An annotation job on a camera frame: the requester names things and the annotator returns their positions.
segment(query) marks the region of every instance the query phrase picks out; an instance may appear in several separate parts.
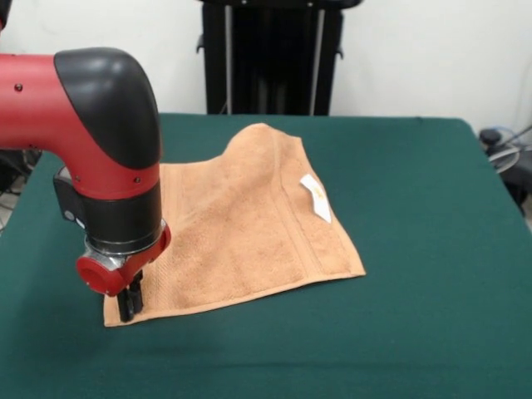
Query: white wall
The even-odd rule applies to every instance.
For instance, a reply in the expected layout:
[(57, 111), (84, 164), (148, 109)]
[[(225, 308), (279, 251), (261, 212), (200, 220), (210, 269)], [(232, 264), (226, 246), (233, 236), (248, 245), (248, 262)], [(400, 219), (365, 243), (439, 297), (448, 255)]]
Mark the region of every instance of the white wall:
[[(0, 51), (120, 47), (162, 111), (205, 112), (196, 0), (14, 0)], [(530, 0), (366, 0), (348, 10), (333, 115), (458, 116), (476, 129), (532, 121)]]

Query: black stand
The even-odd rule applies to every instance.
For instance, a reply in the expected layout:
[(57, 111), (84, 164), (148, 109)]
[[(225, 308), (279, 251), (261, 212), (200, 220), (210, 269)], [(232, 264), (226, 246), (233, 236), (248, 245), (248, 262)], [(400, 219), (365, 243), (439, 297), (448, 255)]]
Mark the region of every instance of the black stand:
[(204, 0), (209, 114), (328, 115), (342, 9), (362, 0)]
[(11, 8), (12, 0), (0, 0), (0, 31), (7, 25), (7, 17)]

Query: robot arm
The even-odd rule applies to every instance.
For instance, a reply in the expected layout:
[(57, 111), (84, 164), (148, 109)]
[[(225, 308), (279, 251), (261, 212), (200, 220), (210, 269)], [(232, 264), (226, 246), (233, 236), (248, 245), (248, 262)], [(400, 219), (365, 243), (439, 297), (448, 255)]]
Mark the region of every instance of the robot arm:
[[(0, 7), (2, 26), (8, 9)], [(48, 150), (65, 163), (54, 185), (63, 217), (86, 232), (77, 270), (93, 290), (117, 296), (131, 320), (142, 307), (141, 269), (170, 243), (159, 115), (141, 66), (108, 48), (0, 55), (0, 105), (1, 148)]]

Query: towel fold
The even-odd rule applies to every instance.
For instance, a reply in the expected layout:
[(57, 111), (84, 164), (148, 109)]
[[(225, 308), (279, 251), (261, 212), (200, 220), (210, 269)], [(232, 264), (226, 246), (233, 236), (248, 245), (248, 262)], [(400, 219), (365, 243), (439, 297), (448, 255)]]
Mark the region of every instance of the towel fold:
[[(305, 175), (323, 187), (301, 139), (264, 124), (240, 131), (212, 160), (162, 164), (172, 242), (144, 268), (144, 309), (132, 323), (364, 275), (334, 213), (329, 224), (314, 212)], [(124, 325), (114, 298), (104, 300), (104, 323)]]

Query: green felt surface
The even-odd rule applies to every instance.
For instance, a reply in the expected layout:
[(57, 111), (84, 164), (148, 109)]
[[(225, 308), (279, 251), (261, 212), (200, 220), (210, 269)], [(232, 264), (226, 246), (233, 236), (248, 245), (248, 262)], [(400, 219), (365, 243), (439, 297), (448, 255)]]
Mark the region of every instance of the green felt surface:
[(0, 239), (0, 397), (532, 397), (532, 240), (458, 120), (162, 116), (164, 161), (303, 138), (368, 275), (105, 329), (43, 157)]

